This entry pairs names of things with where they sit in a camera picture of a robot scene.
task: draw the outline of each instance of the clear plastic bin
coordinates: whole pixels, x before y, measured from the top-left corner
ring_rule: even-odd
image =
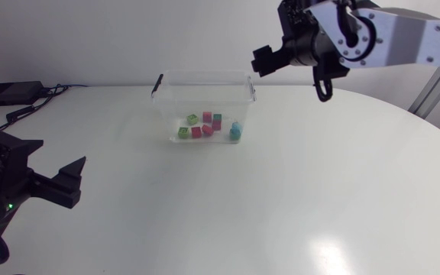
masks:
[[[249,105],[256,101],[251,77],[243,71],[178,71],[170,70],[160,75],[152,91],[152,101],[159,108],[173,142],[238,143],[245,129]],[[212,121],[203,120],[203,113],[211,112]],[[188,120],[190,115],[198,117]],[[221,130],[218,119],[222,115]],[[193,128],[207,125],[215,128],[213,134],[201,131],[193,136]],[[180,134],[188,128],[188,134]],[[232,128],[240,128],[241,133]]]

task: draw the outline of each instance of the power adapter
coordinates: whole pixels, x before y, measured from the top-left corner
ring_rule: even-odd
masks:
[[[43,87],[40,81],[0,83],[0,106],[32,105]]]

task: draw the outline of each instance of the red block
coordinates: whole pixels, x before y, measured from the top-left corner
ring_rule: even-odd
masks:
[[[202,130],[203,130],[203,133],[205,133],[205,135],[207,135],[207,136],[211,136],[213,134],[213,128],[211,128],[208,125],[203,125]]]
[[[220,131],[222,129],[222,121],[213,121],[213,130]]]
[[[200,127],[191,128],[192,138],[200,138],[202,136],[202,129]]]
[[[211,112],[203,112],[203,122],[212,123],[212,113]]]

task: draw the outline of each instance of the round table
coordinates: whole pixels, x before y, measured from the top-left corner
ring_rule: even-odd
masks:
[[[0,274],[440,274],[440,130],[341,90],[258,86],[240,144],[173,144],[151,87],[73,89],[8,133],[73,209],[28,200]],[[7,112],[1,108],[0,116]]]

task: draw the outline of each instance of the block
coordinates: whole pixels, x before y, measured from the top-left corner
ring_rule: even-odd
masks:
[[[220,131],[222,129],[222,121],[213,120],[212,128],[215,131]]]
[[[202,129],[200,127],[191,128],[192,138],[200,138],[202,136]]]
[[[195,125],[199,121],[199,118],[196,115],[188,115],[187,119],[188,119],[189,125]]]
[[[203,112],[203,122],[204,123],[212,123],[212,113],[211,112]]]
[[[230,139],[238,141],[241,139],[241,131],[235,128],[230,129]]]
[[[213,135],[213,128],[211,128],[208,125],[203,125],[202,130],[203,130],[203,133],[205,133],[205,136]]]
[[[221,114],[214,114],[213,121],[215,121],[215,120],[222,121],[222,115]]]
[[[189,128],[181,127],[180,130],[177,132],[177,135],[180,136],[180,138],[182,139],[189,138]]]
[[[232,123],[232,129],[238,129],[240,132],[242,132],[242,125],[238,122]]]

